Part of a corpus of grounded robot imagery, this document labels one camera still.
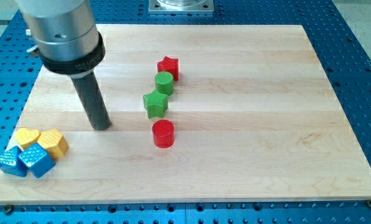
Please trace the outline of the black collar tool mount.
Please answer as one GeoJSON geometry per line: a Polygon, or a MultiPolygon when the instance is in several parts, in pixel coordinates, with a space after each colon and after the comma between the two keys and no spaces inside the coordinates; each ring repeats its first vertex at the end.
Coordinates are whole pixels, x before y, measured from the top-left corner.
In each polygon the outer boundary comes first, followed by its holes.
{"type": "Polygon", "coordinates": [[[76,60],[71,61],[57,61],[45,57],[42,53],[39,53],[39,57],[44,67],[57,74],[61,75],[77,75],[92,70],[96,67],[104,58],[106,49],[104,46],[102,35],[98,32],[98,44],[97,46],[87,55],[76,60]]]}

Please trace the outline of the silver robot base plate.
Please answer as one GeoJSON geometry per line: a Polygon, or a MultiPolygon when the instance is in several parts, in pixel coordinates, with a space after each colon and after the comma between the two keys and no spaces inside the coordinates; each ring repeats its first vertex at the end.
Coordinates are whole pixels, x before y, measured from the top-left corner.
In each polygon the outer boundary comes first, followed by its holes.
{"type": "Polygon", "coordinates": [[[151,13],[213,12],[213,0],[148,0],[151,13]]]}

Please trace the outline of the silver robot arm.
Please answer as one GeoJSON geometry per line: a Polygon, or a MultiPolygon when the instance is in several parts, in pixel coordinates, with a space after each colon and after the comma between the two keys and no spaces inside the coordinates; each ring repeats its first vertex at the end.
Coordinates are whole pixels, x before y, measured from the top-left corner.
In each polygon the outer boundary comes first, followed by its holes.
{"type": "Polygon", "coordinates": [[[91,127],[111,125],[94,68],[106,49],[88,0],[16,0],[44,67],[71,78],[91,127]]]}

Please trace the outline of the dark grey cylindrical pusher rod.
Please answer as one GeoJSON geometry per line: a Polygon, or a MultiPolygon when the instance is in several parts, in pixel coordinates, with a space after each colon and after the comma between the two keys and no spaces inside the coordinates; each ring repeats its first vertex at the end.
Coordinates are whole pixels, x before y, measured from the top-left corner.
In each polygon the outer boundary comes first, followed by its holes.
{"type": "Polygon", "coordinates": [[[71,80],[91,127],[97,131],[110,127],[111,120],[94,72],[71,80]]]}

